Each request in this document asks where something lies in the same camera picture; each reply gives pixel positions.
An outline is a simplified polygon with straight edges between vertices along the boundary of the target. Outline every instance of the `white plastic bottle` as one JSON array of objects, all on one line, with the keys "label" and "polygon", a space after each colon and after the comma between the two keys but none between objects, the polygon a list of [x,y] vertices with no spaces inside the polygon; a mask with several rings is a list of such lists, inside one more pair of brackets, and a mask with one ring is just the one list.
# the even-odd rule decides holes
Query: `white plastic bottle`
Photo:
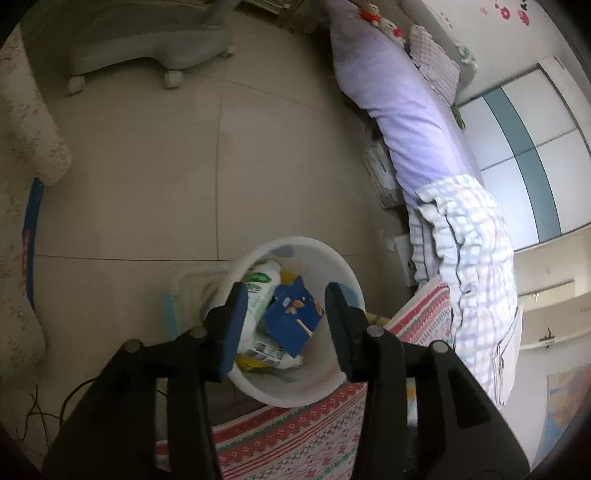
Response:
[{"label": "white plastic bottle", "polygon": [[248,307],[238,343],[238,353],[254,345],[256,326],[269,306],[277,285],[281,283],[281,266],[273,260],[255,264],[242,279],[248,289]]},{"label": "white plastic bottle", "polygon": [[254,333],[250,348],[243,354],[280,370],[300,367],[304,363],[301,355],[293,358],[275,340],[261,332]]}]

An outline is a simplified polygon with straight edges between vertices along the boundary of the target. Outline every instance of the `white pillow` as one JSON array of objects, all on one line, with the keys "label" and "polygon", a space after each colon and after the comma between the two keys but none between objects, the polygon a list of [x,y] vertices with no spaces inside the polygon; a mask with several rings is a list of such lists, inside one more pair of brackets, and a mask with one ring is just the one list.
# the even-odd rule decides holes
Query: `white pillow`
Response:
[{"label": "white pillow", "polygon": [[410,56],[429,86],[451,106],[460,81],[460,66],[419,25],[410,29]]}]

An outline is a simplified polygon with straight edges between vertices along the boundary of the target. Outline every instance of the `pink flower decal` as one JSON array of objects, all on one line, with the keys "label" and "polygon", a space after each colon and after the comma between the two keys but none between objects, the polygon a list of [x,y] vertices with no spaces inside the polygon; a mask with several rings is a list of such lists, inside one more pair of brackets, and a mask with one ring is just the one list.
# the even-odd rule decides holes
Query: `pink flower decal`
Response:
[{"label": "pink flower decal", "polygon": [[524,24],[526,24],[528,27],[530,26],[530,18],[527,16],[527,14],[523,10],[519,10],[517,15],[519,16],[519,18],[521,19],[521,21]]}]

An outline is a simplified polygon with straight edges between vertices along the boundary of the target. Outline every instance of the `white plastic bucket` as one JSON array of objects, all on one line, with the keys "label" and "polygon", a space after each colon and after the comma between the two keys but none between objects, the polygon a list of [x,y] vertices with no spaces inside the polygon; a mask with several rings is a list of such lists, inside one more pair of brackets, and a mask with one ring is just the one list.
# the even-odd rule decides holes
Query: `white plastic bucket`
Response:
[{"label": "white plastic bucket", "polygon": [[[339,282],[349,304],[365,311],[365,303],[355,274],[328,245],[303,236],[272,241],[236,262],[220,282],[211,307],[223,305],[234,282],[261,258],[269,258],[300,275],[314,299],[324,308],[324,289]],[[345,380],[339,368],[326,316],[302,351],[304,365],[276,370],[276,375],[243,372],[234,363],[228,377],[245,394],[276,407],[303,407],[325,398]]]}]

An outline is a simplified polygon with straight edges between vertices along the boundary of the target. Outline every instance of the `chair wheel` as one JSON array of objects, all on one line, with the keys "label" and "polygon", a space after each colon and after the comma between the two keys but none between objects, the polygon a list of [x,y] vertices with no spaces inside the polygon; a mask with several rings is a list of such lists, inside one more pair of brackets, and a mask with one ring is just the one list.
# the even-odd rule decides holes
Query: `chair wheel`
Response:
[{"label": "chair wheel", "polygon": [[224,52],[222,53],[222,58],[226,59],[228,57],[233,56],[236,53],[236,47],[234,45],[230,45]]},{"label": "chair wheel", "polygon": [[81,92],[84,90],[85,83],[84,75],[70,77],[70,80],[68,80],[68,93],[72,95],[73,93]]},{"label": "chair wheel", "polygon": [[178,88],[183,83],[183,72],[180,70],[169,70],[164,73],[164,86],[166,88]]}]

